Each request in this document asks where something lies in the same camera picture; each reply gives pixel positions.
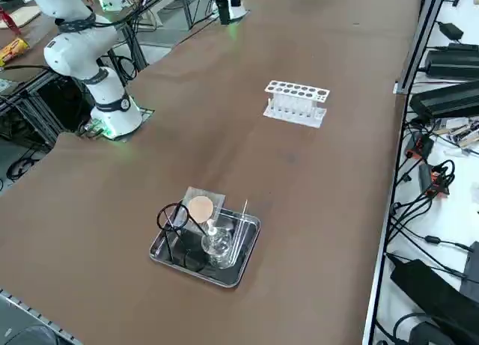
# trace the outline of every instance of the floor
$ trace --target floor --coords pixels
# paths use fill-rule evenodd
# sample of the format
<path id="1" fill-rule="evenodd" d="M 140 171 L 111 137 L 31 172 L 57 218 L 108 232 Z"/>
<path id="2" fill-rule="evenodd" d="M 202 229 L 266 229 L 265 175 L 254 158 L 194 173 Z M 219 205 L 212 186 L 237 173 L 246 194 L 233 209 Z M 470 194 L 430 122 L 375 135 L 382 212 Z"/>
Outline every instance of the floor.
<path id="1" fill-rule="evenodd" d="M 192 16 L 196 12 L 196 19 L 201 19 L 207 11 L 209 0 L 190 0 L 189 4 Z M 176 8 L 176 3 L 169 5 Z M 141 44 L 144 56 L 149 64 L 155 63 L 165 57 L 173 48 L 174 44 L 181 41 L 189 33 L 187 29 L 185 13 L 182 9 L 169 11 L 168 14 L 160 12 L 160 19 L 163 26 L 157 29 L 140 28 L 138 40 Z M 117 55 L 130 56 L 126 45 L 115 47 Z M 20 158 L 28 148 L 20 147 L 15 144 L 0 139 L 0 180 L 3 181 L 3 188 L 0 182 L 0 197 L 13 185 L 13 182 L 6 178 L 6 172 L 10 164 Z M 0 345 L 7 343 L 16 333 L 29 326 L 39 324 L 40 322 L 26 312 L 10 305 L 0 296 Z"/>

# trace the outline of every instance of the yellow package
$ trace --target yellow package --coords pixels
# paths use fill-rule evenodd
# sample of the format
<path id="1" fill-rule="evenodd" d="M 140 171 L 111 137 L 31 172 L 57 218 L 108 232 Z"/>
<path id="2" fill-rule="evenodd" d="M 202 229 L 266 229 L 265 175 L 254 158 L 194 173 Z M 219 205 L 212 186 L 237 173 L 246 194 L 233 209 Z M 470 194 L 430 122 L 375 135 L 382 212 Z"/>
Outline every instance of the yellow package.
<path id="1" fill-rule="evenodd" d="M 27 49 L 28 44 L 23 39 L 15 38 L 0 51 L 0 67 L 3 67 L 10 59 L 21 55 Z"/>

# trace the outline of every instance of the black power adapter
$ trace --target black power adapter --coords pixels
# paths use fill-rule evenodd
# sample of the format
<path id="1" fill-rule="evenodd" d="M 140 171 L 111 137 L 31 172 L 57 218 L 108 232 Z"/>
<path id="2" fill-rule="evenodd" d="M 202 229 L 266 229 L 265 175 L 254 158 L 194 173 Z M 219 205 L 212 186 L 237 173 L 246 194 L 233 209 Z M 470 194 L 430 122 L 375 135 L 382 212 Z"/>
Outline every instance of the black power adapter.
<path id="1" fill-rule="evenodd" d="M 406 145 L 405 154 L 408 159 L 424 159 L 431 154 L 434 141 L 428 135 L 421 132 L 413 132 L 408 144 Z"/>
<path id="2" fill-rule="evenodd" d="M 450 40 L 460 40 L 463 37 L 464 32 L 458 29 L 453 23 L 437 22 L 439 30 Z"/>

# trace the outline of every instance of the electronic equipment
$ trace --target electronic equipment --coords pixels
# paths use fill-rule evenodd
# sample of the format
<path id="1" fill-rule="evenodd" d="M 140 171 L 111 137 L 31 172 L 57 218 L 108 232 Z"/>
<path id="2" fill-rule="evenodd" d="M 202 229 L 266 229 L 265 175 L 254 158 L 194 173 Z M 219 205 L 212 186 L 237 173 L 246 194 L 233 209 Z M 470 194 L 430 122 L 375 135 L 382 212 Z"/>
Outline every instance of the electronic equipment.
<path id="1" fill-rule="evenodd" d="M 60 34 L 43 50 L 46 63 L 57 73 L 78 79 L 94 98 L 91 117 L 104 125 L 109 138 L 130 134 L 141 125 L 141 112 L 125 91 L 118 74 L 99 67 L 97 59 L 115 44 L 115 24 L 85 6 L 82 0 L 35 0 L 55 18 Z"/>
<path id="2" fill-rule="evenodd" d="M 433 150 L 434 141 L 428 135 L 421 132 L 413 132 L 406 145 L 405 154 L 407 158 L 426 159 Z"/>
<path id="3" fill-rule="evenodd" d="M 222 25 L 242 19 L 248 11 L 241 0 L 214 0 L 213 12 L 218 11 L 219 21 Z"/>
<path id="4" fill-rule="evenodd" d="M 446 48 L 449 51 L 470 51 L 470 52 L 479 52 L 479 46 L 477 44 L 466 44 L 466 43 L 449 43 Z"/>
<path id="5" fill-rule="evenodd" d="M 0 7 L 8 13 L 12 13 L 24 5 L 23 0 L 0 0 Z"/>
<path id="6" fill-rule="evenodd" d="M 429 323 L 420 323 L 412 328 L 409 334 L 409 345 L 456 345 L 444 335 L 437 326 Z"/>
<path id="7" fill-rule="evenodd" d="M 464 266 L 464 275 L 472 281 L 479 283 L 479 242 L 471 245 L 474 252 L 467 254 L 466 265 Z M 463 281 L 460 293 L 479 303 L 479 284 L 472 281 Z"/>
<path id="8" fill-rule="evenodd" d="M 479 81 L 414 94 L 410 106 L 424 120 L 479 115 Z"/>
<path id="9" fill-rule="evenodd" d="M 439 25 L 441 33 L 450 40 L 460 40 L 464 35 L 464 32 L 458 29 L 453 23 L 442 23 L 437 21 L 437 24 Z"/>
<path id="10" fill-rule="evenodd" d="M 443 198 L 449 195 L 449 187 L 443 175 L 429 164 L 419 165 L 419 184 L 421 192 L 429 197 Z"/>
<path id="11" fill-rule="evenodd" d="M 431 50 L 427 53 L 423 71 L 435 79 L 479 79 L 479 52 Z"/>
<path id="12" fill-rule="evenodd" d="M 388 258 L 395 265 L 391 280 L 424 313 L 436 317 L 434 322 L 444 334 L 456 344 L 479 344 L 478 303 L 459 293 L 422 261 L 403 263 L 394 256 Z"/>

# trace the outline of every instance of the white shelf surface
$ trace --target white shelf surface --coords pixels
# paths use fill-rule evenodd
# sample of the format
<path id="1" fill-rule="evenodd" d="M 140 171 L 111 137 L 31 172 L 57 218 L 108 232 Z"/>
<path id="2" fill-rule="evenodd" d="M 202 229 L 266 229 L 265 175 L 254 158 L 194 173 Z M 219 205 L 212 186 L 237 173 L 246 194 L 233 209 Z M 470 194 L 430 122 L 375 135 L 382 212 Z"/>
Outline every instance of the white shelf surface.
<path id="1" fill-rule="evenodd" d="M 457 7 L 452 7 L 449 2 L 444 2 L 437 20 L 440 22 L 451 22 L 464 31 L 462 43 L 479 44 L 479 32 L 477 24 L 479 24 L 479 6 L 473 4 L 473 0 L 460 0 Z M 436 24 L 431 32 L 428 46 L 447 46 L 450 40 L 444 36 Z M 421 66 L 424 66 L 424 54 Z M 418 73 L 416 82 L 440 82 L 440 79 L 428 79 L 423 73 Z M 451 86 L 416 84 L 412 88 L 413 93 L 428 91 L 435 88 Z M 403 142 L 403 149 L 409 140 L 408 136 Z M 476 145 L 472 149 L 479 151 Z M 401 153 L 400 163 L 405 159 L 404 152 Z M 471 245 L 474 241 L 479 241 L 479 204 L 476 204 L 472 198 L 472 185 L 479 183 L 479 156 L 470 155 L 461 156 L 460 150 L 439 139 L 435 142 L 433 151 L 430 154 L 428 162 L 431 165 L 439 164 L 446 159 L 451 159 L 456 165 L 456 179 L 450 186 L 451 194 L 444 199 L 436 199 L 429 212 L 423 216 L 419 216 L 407 227 L 414 232 L 426 236 L 434 235 L 442 240 L 460 242 L 465 245 Z M 415 163 L 415 159 L 410 159 L 404 165 L 398 177 L 407 171 Z M 412 181 L 408 183 L 402 182 L 396 191 L 394 202 L 407 203 L 413 201 L 420 194 L 418 182 L 418 167 L 410 174 Z M 417 242 L 422 248 L 430 252 L 434 257 L 446 266 L 460 272 L 464 271 L 467 254 L 462 249 L 451 245 L 430 245 L 425 241 L 415 238 L 411 234 L 410 237 Z M 434 263 L 425 254 L 421 253 L 414 245 L 412 245 L 404 236 L 398 234 L 391 244 L 388 245 L 387 251 L 397 255 L 407 257 L 409 259 L 420 259 L 429 266 L 440 267 Z M 380 288 L 377 320 L 390 333 L 394 328 L 394 324 L 403 315 L 419 311 L 421 309 L 392 282 L 390 279 L 393 265 L 390 260 L 385 261 L 384 273 Z M 449 275 L 445 272 L 436 271 L 450 285 L 459 290 L 461 280 Z M 420 323 L 420 320 L 409 319 L 405 321 L 399 328 L 398 337 L 403 340 L 409 339 L 411 329 Z M 380 340 L 387 340 L 379 329 L 375 330 L 373 344 Z"/>

